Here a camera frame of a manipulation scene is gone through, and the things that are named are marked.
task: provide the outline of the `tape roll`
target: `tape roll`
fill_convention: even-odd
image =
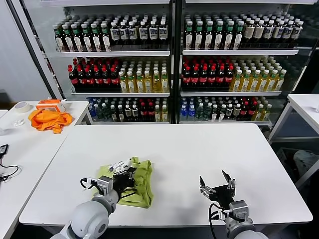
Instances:
[[[15,112],[21,114],[30,110],[30,105],[27,102],[19,102],[14,106]]]

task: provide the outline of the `white table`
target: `white table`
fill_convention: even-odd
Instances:
[[[289,94],[289,102],[284,111],[277,120],[274,129],[269,135],[268,141],[272,143],[283,127],[292,110],[295,110],[313,129],[319,134],[319,113],[316,112],[319,106],[319,95],[297,95]],[[317,161],[297,182],[296,187],[299,188],[317,171],[319,170],[319,161]]]
[[[211,187],[236,179],[235,200],[245,200],[255,224],[308,222],[312,215],[259,128],[253,124],[77,125],[54,157],[19,221],[63,226],[74,208],[91,199],[80,179],[101,165],[132,156],[150,160],[154,201],[149,209],[117,205],[110,226],[208,225]]]
[[[66,102],[66,111],[74,118],[72,124],[64,127],[61,134],[53,134],[51,130],[40,132],[33,128],[28,120],[37,102],[29,103],[32,108],[28,112],[18,114],[12,108],[0,118],[0,127],[5,131],[5,134],[0,136],[0,145],[9,144],[2,163],[7,166],[18,165],[22,169],[18,175],[0,183],[1,239],[11,237],[20,213],[70,129],[88,114],[88,102]],[[18,119],[23,119],[25,124],[14,127],[12,123]],[[8,172],[13,171],[4,171],[0,167],[0,173]]]

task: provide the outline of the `orange towel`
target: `orange towel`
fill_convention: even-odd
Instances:
[[[31,126],[37,130],[51,129],[53,133],[61,133],[62,128],[72,122],[72,116],[66,112],[46,110],[35,110],[29,115],[28,119],[31,121]]]

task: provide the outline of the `orange box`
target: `orange box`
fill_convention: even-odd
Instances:
[[[65,107],[60,100],[42,100],[35,107],[38,110],[65,112]]]

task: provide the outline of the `green towel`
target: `green towel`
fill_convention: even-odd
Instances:
[[[132,157],[133,167],[137,168],[134,174],[134,190],[127,189],[122,196],[136,192],[135,194],[121,199],[118,204],[149,208],[152,204],[153,194],[151,191],[152,166],[149,160],[139,162],[138,157]],[[114,172],[109,171],[109,165],[101,166],[97,178],[107,176],[112,178]]]

